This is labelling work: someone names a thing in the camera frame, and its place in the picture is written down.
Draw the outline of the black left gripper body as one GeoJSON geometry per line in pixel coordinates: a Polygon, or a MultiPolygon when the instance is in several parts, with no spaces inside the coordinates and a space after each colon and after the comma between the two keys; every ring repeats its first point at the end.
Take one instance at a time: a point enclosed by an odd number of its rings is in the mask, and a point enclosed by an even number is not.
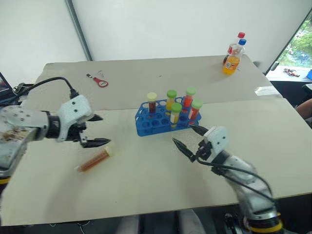
{"type": "Polygon", "coordinates": [[[86,123],[73,124],[68,130],[66,141],[79,142],[83,148],[86,148],[87,136],[84,133],[86,129],[86,123]]]}

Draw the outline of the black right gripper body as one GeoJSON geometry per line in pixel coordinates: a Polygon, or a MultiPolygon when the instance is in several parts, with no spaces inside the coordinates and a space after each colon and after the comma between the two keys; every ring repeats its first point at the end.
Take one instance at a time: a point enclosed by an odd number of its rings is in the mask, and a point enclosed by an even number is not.
{"type": "Polygon", "coordinates": [[[212,144],[209,141],[201,140],[198,144],[198,150],[195,156],[206,161],[212,153],[211,150],[212,144]]]}

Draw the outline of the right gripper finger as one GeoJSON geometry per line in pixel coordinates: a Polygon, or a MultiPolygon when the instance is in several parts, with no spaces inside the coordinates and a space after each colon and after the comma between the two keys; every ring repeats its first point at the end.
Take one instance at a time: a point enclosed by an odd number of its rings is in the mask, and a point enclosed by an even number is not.
{"type": "Polygon", "coordinates": [[[190,162],[194,162],[195,161],[195,155],[193,154],[193,152],[191,150],[189,150],[187,148],[187,146],[182,143],[181,141],[179,141],[176,138],[172,138],[174,144],[176,145],[176,147],[190,160],[190,162]]]}
{"type": "Polygon", "coordinates": [[[197,134],[199,134],[200,136],[204,136],[206,133],[207,133],[207,131],[208,131],[208,129],[206,129],[205,127],[203,127],[203,126],[199,126],[199,125],[190,125],[190,127],[197,133],[197,134]]]}

